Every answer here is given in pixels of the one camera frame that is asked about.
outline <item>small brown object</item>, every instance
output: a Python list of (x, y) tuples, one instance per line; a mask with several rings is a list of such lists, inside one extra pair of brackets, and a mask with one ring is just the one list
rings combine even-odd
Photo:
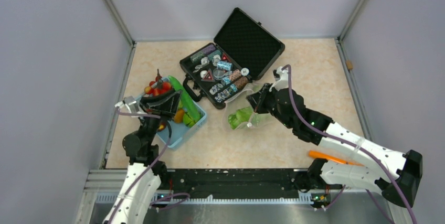
[(351, 71), (351, 70), (353, 69), (352, 61), (350, 61), (350, 60), (346, 60), (345, 62), (346, 62), (346, 69), (347, 69), (348, 71)]
[(162, 79), (162, 76), (159, 74), (159, 69), (157, 69), (157, 75), (156, 75), (155, 80), (156, 80), (156, 81), (159, 81), (159, 80), (161, 80), (161, 79)]
[(176, 111), (175, 117), (173, 118), (173, 122), (182, 123), (185, 111), (183, 109), (179, 109)]
[(249, 80), (247, 77), (243, 76), (240, 79), (238, 79), (234, 84), (237, 87), (238, 90), (241, 90), (249, 83)]

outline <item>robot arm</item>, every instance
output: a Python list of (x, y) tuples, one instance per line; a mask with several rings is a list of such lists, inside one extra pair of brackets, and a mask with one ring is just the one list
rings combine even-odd
[(157, 97), (142, 97), (140, 101), (129, 97), (116, 104), (118, 109), (127, 108), (130, 112), (121, 114), (138, 117), (140, 127), (122, 141), (130, 164), (118, 198), (103, 224), (143, 223), (156, 190), (169, 180), (165, 163), (158, 161), (168, 143), (159, 153), (158, 145), (152, 146), (152, 142), (161, 123), (175, 115), (181, 92), (171, 90)]
[(390, 179), (382, 168), (362, 150), (376, 156), (389, 170), (390, 175), (401, 188), (409, 204), (414, 199), (422, 178), (422, 155), (413, 150), (407, 153), (393, 151), (343, 128), (332, 118), (306, 108), (302, 96), (292, 90), (294, 103), (302, 117), (317, 130), (331, 136), (337, 136), (353, 144), (356, 148), (338, 140), (323, 136), (307, 127), (296, 115), (289, 96), (287, 69), (279, 67), (273, 71), (276, 82), (266, 83), (260, 91), (247, 96), (247, 100), (257, 113), (270, 113), (284, 126), (292, 129), (299, 139), (318, 146), (332, 148), (364, 165), (352, 166), (337, 164), (325, 159), (316, 159), (308, 170), (308, 174), (316, 175), (326, 184), (343, 184), (356, 186), (382, 194), (388, 201), (404, 207), (401, 197), (396, 192)]

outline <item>orange object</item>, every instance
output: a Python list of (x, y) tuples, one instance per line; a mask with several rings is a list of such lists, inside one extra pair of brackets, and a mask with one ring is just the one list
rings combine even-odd
[(176, 112), (175, 117), (173, 118), (173, 122), (175, 122), (175, 123), (182, 123), (184, 114), (185, 114), (185, 111), (183, 109), (179, 109)]
[(162, 122), (161, 125), (159, 125), (159, 128), (157, 129), (157, 131), (163, 131), (166, 126), (167, 126), (167, 124)]
[(343, 159), (337, 158), (337, 157), (333, 157), (333, 156), (329, 156), (327, 154), (321, 153), (321, 152), (316, 152), (316, 151), (309, 151), (309, 157), (312, 158), (324, 158), (327, 160), (331, 160), (340, 164), (345, 164), (345, 165), (358, 165), (358, 166), (363, 166), (362, 164), (358, 164), (358, 163), (352, 163), (352, 162), (348, 162), (345, 161)]

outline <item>orange handle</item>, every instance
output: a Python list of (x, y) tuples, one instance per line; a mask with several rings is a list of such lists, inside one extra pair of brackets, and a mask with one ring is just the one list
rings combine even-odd
[(345, 161), (343, 159), (339, 159), (337, 157), (329, 156), (329, 155), (326, 155), (324, 153), (316, 152), (316, 151), (309, 151), (309, 157), (311, 157), (311, 158), (324, 158), (324, 159), (331, 160), (331, 161), (334, 161), (334, 162), (337, 162), (337, 163), (340, 163), (340, 164), (345, 164), (345, 165), (349, 164), (349, 165), (363, 166), (363, 165), (358, 164), (358, 163), (348, 162), (348, 161)]

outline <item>green cucumber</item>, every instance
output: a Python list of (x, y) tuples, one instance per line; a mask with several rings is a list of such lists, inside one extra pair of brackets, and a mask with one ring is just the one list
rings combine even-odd
[(190, 95), (187, 93), (187, 91), (185, 91), (182, 84), (176, 78), (174, 78), (173, 76), (168, 76), (168, 79), (170, 79), (170, 83), (176, 91), (182, 90), (182, 105), (187, 110), (187, 113), (190, 115), (190, 117), (195, 120), (195, 122), (198, 122), (199, 119), (201, 119), (201, 114), (199, 113), (198, 108), (196, 107)]

